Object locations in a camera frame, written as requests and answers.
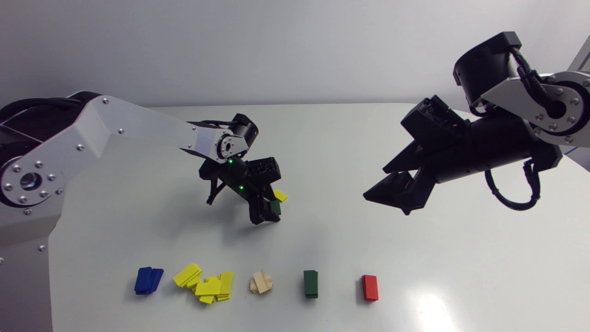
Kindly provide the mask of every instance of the white tabletop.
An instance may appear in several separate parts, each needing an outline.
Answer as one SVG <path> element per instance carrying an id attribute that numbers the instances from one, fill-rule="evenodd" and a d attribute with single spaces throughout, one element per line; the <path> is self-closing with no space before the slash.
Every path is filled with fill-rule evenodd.
<path id="1" fill-rule="evenodd" d="M 114 137 L 67 188 L 50 236 L 54 330 L 85 331 L 581 331 L 590 326 L 590 174 L 564 158 L 542 172 L 529 211 L 502 206 L 483 174 L 436 185 L 408 217 L 365 201 L 381 168 L 411 141 L 409 104 L 162 108 L 188 121 L 248 115 L 260 134 L 248 160 L 276 157 L 289 195 L 282 221 L 254 226 L 224 190 L 205 204 L 203 160 Z M 522 163 L 494 172 L 502 193 L 526 201 Z M 206 306 L 172 276 L 234 271 L 232 298 Z M 165 270 L 135 295 L 137 269 Z M 303 271 L 319 272 L 305 299 Z M 274 288 L 254 295 L 252 273 Z M 379 301 L 362 298 L 374 274 Z"/>

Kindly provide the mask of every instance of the yellow block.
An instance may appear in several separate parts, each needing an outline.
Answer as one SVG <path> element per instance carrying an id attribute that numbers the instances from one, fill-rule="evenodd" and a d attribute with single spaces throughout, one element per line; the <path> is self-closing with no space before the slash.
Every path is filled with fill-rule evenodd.
<path id="1" fill-rule="evenodd" d="M 205 282 L 199 282 L 195 288 L 196 296 L 219 295 L 221 289 L 221 281 L 217 276 L 210 276 L 205 279 Z"/>
<path id="2" fill-rule="evenodd" d="M 215 300 L 215 295 L 207 295 L 199 297 L 199 301 L 207 304 L 212 304 Z"/>
<path id="3" fill-rule="evenodd" d="M 274 189 L 274 196 L 278 199 L 279 202 L 284 202 L 287 200 L 287 198 L 289 198 L 289 196 L 285 195 L 282 191 L 280 191 L 279 189 Z"/>
<path id="4" fill-rule="evenodd" d="M 201 277 L 198 275 L 195 275 L 194 277 L 191 278 L 191 280 L 189 280 L 188 282 L 186 282 L 186 286 L 188 288 L 194 288 L 199 282 L 201 282 Z"/>
<path id="5" fill-rule="evenodd" d="M 172 277 L 172 279 L 176 282 L 178 287 L 184 287 L 189 280 L 199 274 L 201 274 L 201 268 L 195 263 L 190 263 Z"/>
<path id="6" fill-rule="evenodd" d="M 219 276 L 219 280 L 221 281 L 221 288 L 219 289 L 220 294 L 230 294 L 231 293 L 231 283 L 234 279 L 234 273 L 232 271 L 224 271 Z"/>

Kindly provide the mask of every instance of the stack of blue blocks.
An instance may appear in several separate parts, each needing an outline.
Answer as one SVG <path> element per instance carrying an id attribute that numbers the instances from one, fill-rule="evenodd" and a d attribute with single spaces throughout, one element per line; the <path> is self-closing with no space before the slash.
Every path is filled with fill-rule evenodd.
<path id="1" fill-rule="evenodd" d="M 162 275 L 164 274 L 163 269 L 152 269 L 151 267 L 140 268 L 137 272 L 137 280 L 135 280 L 135 294 L 147 295 L 151 294 L 158 289 L 158 284 Z"/>

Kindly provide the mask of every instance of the green block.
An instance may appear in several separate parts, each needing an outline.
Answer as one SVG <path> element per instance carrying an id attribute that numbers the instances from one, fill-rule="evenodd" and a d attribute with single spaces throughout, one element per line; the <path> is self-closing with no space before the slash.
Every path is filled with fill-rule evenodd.
<path id="1" fill-rule="evenodd" d="M 275 212 L 278 216 L 281 215 L 281 202 L 279 200 L 274 200 L 270 202 L 270 210 Z"/>
<path id="2" fill-rule="evenodd" d="M 317 271 L 303 271 L 303 281 L 305 283 L 305 297 L 317 298 Z"/>

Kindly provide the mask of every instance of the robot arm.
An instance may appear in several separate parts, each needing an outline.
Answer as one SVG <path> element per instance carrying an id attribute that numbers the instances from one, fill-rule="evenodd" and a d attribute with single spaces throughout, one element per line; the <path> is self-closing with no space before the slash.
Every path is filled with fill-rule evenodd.
<path id="1" fill-rule="evenodd" d="M 424 99 L 402 120 L 414 141 L 383 168 L 389 175 L 364 197 L 408 215 L 425 206 L 436 183 L 483 171 L 504 205 L 533 207 L 540 198 L 539 172 L 561 160 L 558 145 L 590 147 L 590 74 L 539 75 L 520 46 L 514 32 L 503 32 L 465 53 L 453 75 L 481 119 L 462 119 L 437 96 Z M 524 170 L 531 200 L 515 203 L 500 194 L 491 169 L 528 158 Z M 414 177 L 411 170 L 417 170 Z"/>
<path id="2" fill-rule="evenodd" d="M 185 122 L 92 92 L 14 102 L 0 110 L 1 331 L 52 331 L 48 236 L 67 182 L 100 158 L 111 135 L 205 158 L 199 174 L 211 181 L 208 204 L 227 186 L 248 201 L 254 224 L 280 220 L 271 204 L 276 161 L 242 160 L 258 135 L 244 115 Z"/>

